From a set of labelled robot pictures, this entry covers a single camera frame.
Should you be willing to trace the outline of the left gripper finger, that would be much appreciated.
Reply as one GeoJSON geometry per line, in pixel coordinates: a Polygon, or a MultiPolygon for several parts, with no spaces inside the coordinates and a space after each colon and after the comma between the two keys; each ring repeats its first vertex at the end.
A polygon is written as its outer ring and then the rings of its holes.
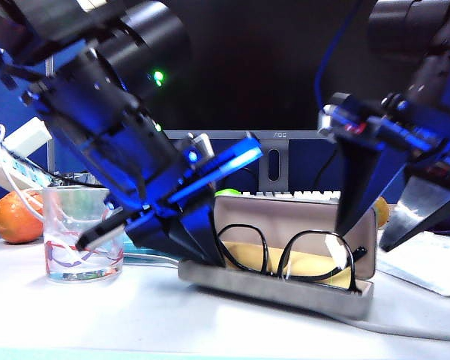
{"type": "Polygon", "coordinates": [[[215,195],[205,196],[188,207],[172,227],[172,240],[187,251],[186,259],[210,266],[224,266],[214,218],[215,195]]]}
{"type": "Polygon", "coordinates": [[[150,248],[198,263],[216,262],[216,256],[207,254],[178,220],[135,220],[129,225],[129,237],[137,248],[150,248]]]}

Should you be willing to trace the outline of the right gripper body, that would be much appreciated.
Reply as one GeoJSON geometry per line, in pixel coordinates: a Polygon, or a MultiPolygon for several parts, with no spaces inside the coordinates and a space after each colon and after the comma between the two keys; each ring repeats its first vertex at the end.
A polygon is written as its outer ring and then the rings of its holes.
{"type": "Polygon", "coordinates": [[[450,113],[391,93],[379,105],[337,92],[331,97],[334,135],[376,152],[393,150],[399,167],[450,190],[450,113]]]}

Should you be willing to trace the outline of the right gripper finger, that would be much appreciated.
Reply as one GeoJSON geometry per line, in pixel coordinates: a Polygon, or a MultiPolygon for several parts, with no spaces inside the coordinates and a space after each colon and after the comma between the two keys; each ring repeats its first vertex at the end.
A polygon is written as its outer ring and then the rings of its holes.
{"type": "Polygon", "coordinates": [[[370,181],[380,152],[376,147],[338,140],[343,155],[343,187],[337,208],[335,232],[345,236],[372,206],[370,181]]]}
{"type": "Polygon", "coordinates": [[[450,217],[450,188],[412,176],[379,240],[389,252],[450,217]]]}

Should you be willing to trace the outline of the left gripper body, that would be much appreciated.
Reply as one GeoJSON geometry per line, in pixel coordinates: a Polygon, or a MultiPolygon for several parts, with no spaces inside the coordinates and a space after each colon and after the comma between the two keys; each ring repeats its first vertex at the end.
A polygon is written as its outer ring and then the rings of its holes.
{"type": "Polygon", "coordinates": [[[122,210],[84,232],[76,246],[81,251],[95,249],[118,229],[129,237],[129,225],[135,220],[178,220],[193,203],[215,195],[216,181],[261,155],[255,137],[240,139],[219,154],[214,154],[207,137],[176,143],[150,140],[148,148],[128,153],[121,163],[106,163],[108,173],[100,181],[122,210]]]}

